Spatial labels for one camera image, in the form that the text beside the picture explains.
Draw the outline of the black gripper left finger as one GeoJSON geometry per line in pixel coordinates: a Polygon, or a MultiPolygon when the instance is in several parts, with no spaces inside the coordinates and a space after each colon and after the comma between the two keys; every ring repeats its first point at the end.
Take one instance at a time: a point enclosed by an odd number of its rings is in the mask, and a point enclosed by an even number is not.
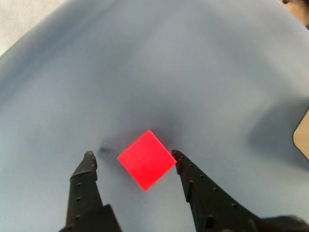
{"type": "Polygon", "coordinates": [[[66,225],[62,232],[120,232],[112,207],[104,205],[96,181],[97,162],[92,151],[70,177],[66,225]]]}

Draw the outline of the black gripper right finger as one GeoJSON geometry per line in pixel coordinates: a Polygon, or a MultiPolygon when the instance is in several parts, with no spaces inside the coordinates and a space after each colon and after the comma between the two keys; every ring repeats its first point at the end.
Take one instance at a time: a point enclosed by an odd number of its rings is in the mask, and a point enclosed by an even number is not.
{"type": "Polygon", "coordinates": [[[197,232],[257,232],[257,216],[240,205],[186,155],[172,151],[197,232]]]}

